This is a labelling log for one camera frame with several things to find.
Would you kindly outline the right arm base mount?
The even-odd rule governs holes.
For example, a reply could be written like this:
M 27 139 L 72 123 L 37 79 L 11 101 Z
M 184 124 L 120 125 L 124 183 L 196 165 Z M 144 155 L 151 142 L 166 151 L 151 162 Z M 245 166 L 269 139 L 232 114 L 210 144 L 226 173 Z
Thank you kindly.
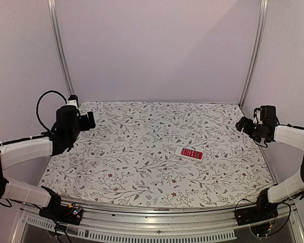
M 238 209 L 238 205 L 244 201 L 250 203 L 252 206 Z M 250 227 L 250 231 L 255 237 L 263 238 L 269 236 L 274 225 L 277 223 L 277 208 L 278 204 L 269 202 L 268 189 L 265 189 L 258 195 L 255 203 L 245 198 L 238 201 L 234 208 L 234 215 L 238 226 L 267 221 L 267 223 Z

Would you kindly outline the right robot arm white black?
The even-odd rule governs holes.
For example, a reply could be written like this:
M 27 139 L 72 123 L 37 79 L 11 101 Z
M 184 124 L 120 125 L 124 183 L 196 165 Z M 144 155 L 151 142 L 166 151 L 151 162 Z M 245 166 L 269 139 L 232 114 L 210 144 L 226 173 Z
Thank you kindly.
M 300 169 L 283 182 L 263 190 L 256 200 L 252 217 L 262 221 L 268 216 L 274 205 L 289 198 L 304 198 L 304 128 L 290 124 L 282 125 L 276 115 L 276 107 L 264 105 L 254 109 L 253 119 L 242 117 L 235 125 L 239 132 L 248 135 L 255 143 L 276 142 L 291 146 L 303 152 Z

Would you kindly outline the white remote control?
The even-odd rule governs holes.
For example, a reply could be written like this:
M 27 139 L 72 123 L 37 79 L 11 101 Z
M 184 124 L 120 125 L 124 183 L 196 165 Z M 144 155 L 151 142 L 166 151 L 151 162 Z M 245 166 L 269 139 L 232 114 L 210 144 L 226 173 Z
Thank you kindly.
M 175 154 L 180 158 L 190 159 L 193 161 L 202 161 L 203 160 L 202 152 L 196 151 L 193 149 L 189 149 L 189 148 L 178 147 L 175 150 Z

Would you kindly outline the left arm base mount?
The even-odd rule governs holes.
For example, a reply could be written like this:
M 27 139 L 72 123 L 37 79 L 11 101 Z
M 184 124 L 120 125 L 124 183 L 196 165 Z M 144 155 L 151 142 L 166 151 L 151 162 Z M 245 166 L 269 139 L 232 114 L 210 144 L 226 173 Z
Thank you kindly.
M 47 207 L 40 209 L 39 215 L 41 217 L 54 222 L 80 225 L 83 216 L 83 208 L 81 206 L 76 205 L 74 202 L 64 206 L 61 204 L 61 197 L 57 193 L 47 187 L 42 186 L 42 188 L 49 193 L 51 199 Z

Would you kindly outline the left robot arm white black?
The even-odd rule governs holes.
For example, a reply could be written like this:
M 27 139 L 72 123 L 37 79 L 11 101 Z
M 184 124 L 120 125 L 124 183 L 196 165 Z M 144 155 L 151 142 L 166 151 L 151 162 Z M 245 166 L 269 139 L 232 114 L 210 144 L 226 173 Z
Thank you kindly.
M 33 186 L 4 176 L 3 171 L 20 163 L 40 157 L 53 157 L 70 151 L 80 132 L 96 127 L 94 114 L 80 114 L 73 105 L 64 105 L 56 111 L 52 129 L 42 135 L 0 143 L 0 199 L 34 204 L 45 208 L 55 220 L 65 216 L 60 196 L 50 189 Z

